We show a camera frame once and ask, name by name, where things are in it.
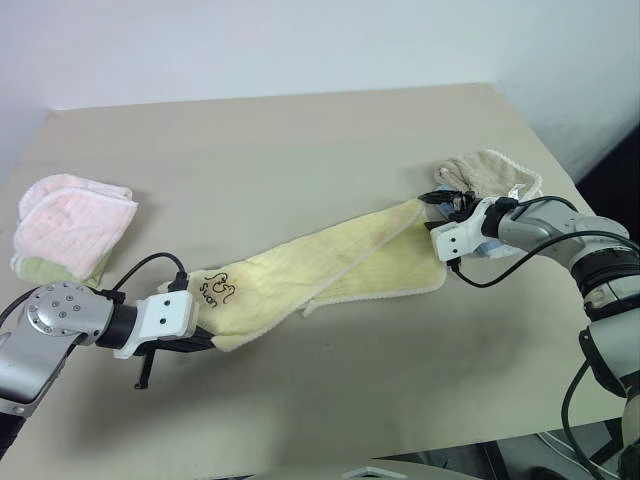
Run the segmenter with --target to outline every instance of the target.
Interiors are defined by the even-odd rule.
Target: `folded towel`
[[[436,182],[478,198],[512,196],[529,200],[540,195],[542,177],[495,150],[451,157],[435,169]]]
[[[11,259],[11,270],[13,270],[17,277],[26,282],[32,282],[38,285],[44,285],[51,282],[76,282],[83,283],[91,288],[96,288],[100,285],[102,279],[102,273],[104,272],[107,261],[109,260],[110,252],[107,253],[102,260],[98,263],[95,270],[88,278],[80,280],[69,273],[69,271],[62,265],[49,262],[42,258],[36,257],[21,257],[14,255]]]
[[[120,240],[137,207],[124,187],[73,175],[44,178],[20,201],[16,254],[53,262],[84,281]]]
[[[426,293],[446,276],[410,200],[297,238],[247,260],[189,275],[198,324],[222,351],[263,335],[306,307]]]

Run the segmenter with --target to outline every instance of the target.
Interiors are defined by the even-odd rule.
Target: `green towel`
[[[67,280],[96,288],[100,285],[102,273],[107,265],[110,254],[111,252],[107,253],[102,260],[100,260],[100,263],[96,265],[91,275],[84,280],[80,280],[71,275],[62,265],[37,257],[20,257],[16,255],[11,260],[11,268],[16,272],[18,278],[38,285]]]

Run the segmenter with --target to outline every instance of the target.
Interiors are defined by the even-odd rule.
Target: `table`
[[[127,185],[140,210],[105,285],[160,250],[190,269],[221,265],[434,187],[447,156],[498,149],[589,211],[531,129],[484,84],[51,112],[2,187],[2,297],[28,285],[7,263],[17,202],[69,172]],[[513,262],[465,260],[485,280]],[[173,274],[149,264],[130,299]],[[78,348],[0,463],[0,477],[195,479],[289,462],[367,458],[560,426],[587,323],[571,276],[546,258],[477,290],[292,315],[232,353],[160,352],[140,361]],[[573,422],[620,414],[591,375]]]

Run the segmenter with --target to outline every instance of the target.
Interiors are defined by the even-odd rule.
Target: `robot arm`
[[[186,287],[184,277],[180,288]],[[56,282],[23,298],[15,329],[0,335],[0,458],[76,346],[110,348],[119,359],[144,356],[136,388],[147,387],[156,349],[190,352],[213,347],[211,334],[196,326],[197,303],[187,290],[124,305],[120,292]],[[2,320],[19,303],[3,312]]]
[[[421,197],[427,203],[429,195]],[[533,255],[557,261],[572,275],[583,297],[591,324],[578,339],[587,363],[607,390],[627,398],[622,419],[624,455],[640,449],[640,253],[617,222],[583,215],[565,199],[541,197],[519,203],[511,198],[485,198],[470,203],[461,194],[466,211],[457,211],[460,223],[431,230],[439,258],[454,273],[476,287],[495,285]],[[480,244],[498,239],[528,252],[498,279],[475,283],[460,272],[460,257]],[[567,405],[563,422],[568,425]]]

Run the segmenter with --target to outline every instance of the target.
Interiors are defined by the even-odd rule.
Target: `beige towel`
[[[542,177],[495,150],[451,157],[435,170],[436,181],[478,198],[514,196],[529,200],[541,194]]]

